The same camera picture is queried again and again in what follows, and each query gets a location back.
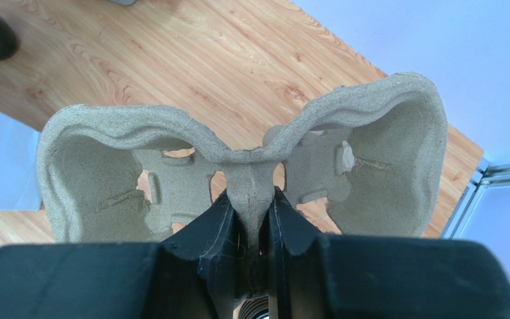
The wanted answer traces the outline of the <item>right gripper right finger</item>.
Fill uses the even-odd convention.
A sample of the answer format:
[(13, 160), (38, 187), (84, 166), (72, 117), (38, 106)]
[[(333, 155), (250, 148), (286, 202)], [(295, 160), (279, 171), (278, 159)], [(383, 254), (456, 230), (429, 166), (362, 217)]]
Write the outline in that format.
[(510, 282), (472, 241), (321, 232), (281, 190), (266, 216), (271, 318), (510, 318)]

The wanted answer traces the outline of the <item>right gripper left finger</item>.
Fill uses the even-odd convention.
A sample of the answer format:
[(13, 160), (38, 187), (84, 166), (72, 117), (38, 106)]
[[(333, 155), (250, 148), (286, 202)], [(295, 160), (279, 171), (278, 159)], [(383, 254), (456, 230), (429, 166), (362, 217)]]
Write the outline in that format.
[(240, 230), (223, 193), (164, 241), (0, 248), (0, 318), (232, 318)]

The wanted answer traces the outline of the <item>cardboard cup carrier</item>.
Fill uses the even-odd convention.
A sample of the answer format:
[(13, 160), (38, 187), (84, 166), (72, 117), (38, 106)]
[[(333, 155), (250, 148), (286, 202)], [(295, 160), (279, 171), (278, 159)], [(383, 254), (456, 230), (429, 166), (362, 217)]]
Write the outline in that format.
[(311, 100), (246, 150), (170, 106), (69, 106), (42, 131), (37, 171), (59, 243), (162, 241), (173, 223), (211, 205), (221, 171), (254, 244), (278, 165), (288, 201), (327, 198), (342, 233), (419, 236), (437, 201), (447, 137), (434, 83), (403, 72)]

